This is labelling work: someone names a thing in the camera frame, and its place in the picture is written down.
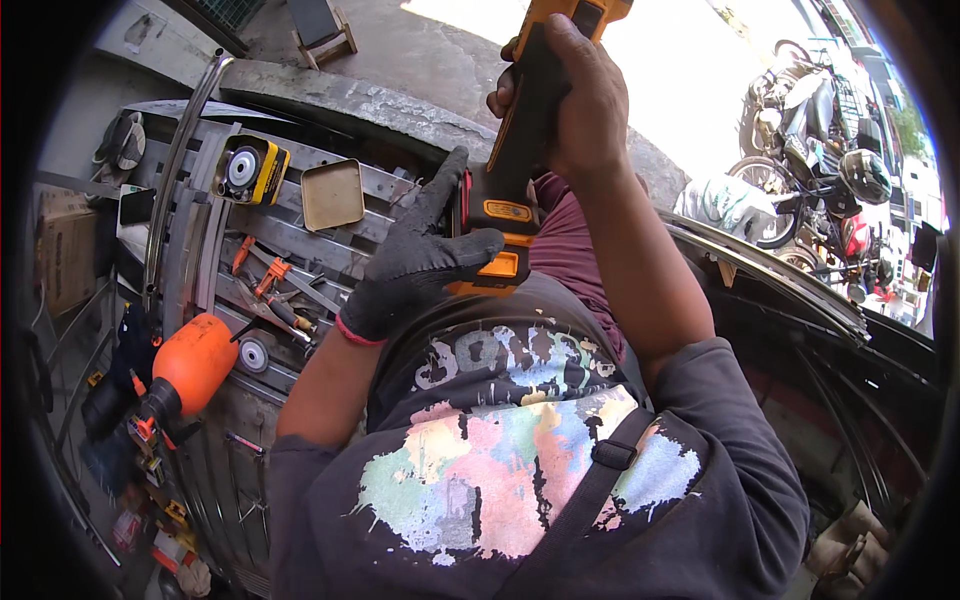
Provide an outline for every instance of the motorcycle helmet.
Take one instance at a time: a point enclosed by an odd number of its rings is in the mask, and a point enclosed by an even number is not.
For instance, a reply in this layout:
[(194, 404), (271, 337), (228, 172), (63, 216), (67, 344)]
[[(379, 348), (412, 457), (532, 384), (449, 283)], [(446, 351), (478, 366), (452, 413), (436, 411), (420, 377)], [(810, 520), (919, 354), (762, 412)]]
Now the motorcycle helmet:
[(887, 167), (876, 153), (863, 148), (851, 150), (840, 159), (840, 179), (860, 202), (867, 204), (890, 202), (893, 194)]

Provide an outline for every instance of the hand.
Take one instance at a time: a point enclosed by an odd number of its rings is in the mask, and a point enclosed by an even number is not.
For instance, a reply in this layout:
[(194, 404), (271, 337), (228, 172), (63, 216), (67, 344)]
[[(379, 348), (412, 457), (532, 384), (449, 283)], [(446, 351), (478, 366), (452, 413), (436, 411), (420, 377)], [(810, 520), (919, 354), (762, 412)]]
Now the hand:
[(455, 239), (432, 233), (467, 168), (467, 157), (466, 148), (454, 148), (437, 176), (390, 227), (337, 315), (337, 327), (352, 342), (386, 342), (442, 300), (446, 284), (472, 278), (503, 250), (503, 233), (496, 229), (478, 229)]
[[(627, 165), (627, 85), (620, 69), (602, 46), (584, 37), (563, 14), (546, 21), (546, 41), (564, 64), (572, 90), (560, 104), (557, 138), (547, 149), (547, 167), (576, 187), (580, 180), (602, 177)], [(516, 38), (500, 52), (513, 61)], [(487, 96), (497, 118), (507, 114), (514, 96), (512, 68)]]

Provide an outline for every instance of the person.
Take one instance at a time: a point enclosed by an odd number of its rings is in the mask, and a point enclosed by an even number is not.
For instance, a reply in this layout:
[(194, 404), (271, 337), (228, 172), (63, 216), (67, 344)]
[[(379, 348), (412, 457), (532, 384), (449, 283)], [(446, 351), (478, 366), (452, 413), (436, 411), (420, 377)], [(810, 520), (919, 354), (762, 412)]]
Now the person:
[[(534, 185), (534, 272), (505, 298), (444, 293), (503, 245), (435, 235), (467, 164), (454, 150), (279, 413), (274, 598), (780, 597), (794, 576), (804, 491), (635, 177), (620, 71), (562, 15), (546, 35), (572, 89)], [(508, 72), (488, 104), (502, 117), (512, 98)], [(627, 343), (656, 414), (620, 368)], [(594, 467), (615, 475), (583, 520), (564, 507), (596, 496)]]

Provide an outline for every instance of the black work glove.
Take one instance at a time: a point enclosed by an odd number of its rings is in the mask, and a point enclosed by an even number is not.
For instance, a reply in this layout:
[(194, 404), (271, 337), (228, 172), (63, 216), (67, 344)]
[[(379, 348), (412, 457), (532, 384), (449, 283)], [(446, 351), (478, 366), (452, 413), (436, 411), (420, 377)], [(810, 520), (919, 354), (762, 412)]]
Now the black work glove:
[(503, 233), (478, 229), (449, 239), (435, 234), (454, 186), (467, 168), (467, 149), (457, 146), (437, 176), (391, 227), (367, 264), (337, 327), (353, 342), (382, 344), (446, 296), (444, 287), (471, 279), (503, 250)]

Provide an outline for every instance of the graphic print on shirt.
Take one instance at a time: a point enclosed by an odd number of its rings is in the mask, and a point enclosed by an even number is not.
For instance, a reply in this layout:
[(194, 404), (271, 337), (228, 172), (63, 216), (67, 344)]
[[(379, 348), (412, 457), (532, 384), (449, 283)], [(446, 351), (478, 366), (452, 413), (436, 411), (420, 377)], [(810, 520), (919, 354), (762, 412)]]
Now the graphic print on shirt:
[[(577, 399), (460, 411), (421, 411), (403, 447), (363, 469), (357, 503), (344, 517), (372, 512), (404, 547), (435, 565), (470, 557), (530, 554), (579, 485), (595, 443), (636, 408), (623, 386)], [(671, 440), (655, 420), (637, 445), (595, 525), (686, 496), (701, 470), (695, 451)]]
[(526, 339), (506, 325), (475, 329), (455, 339), (435, 338), (430, 348), (414, 374), (414, 391), (436, 388), (466, 372), (502, 370), (497, 382), (504, 385), (482, 392), (477, 405), (516, 402), (517, 395), (521, 405), (583, 396), (591, 377), (606, 379), (616, 371), (590, 339), (544, 326), (528, 327)]

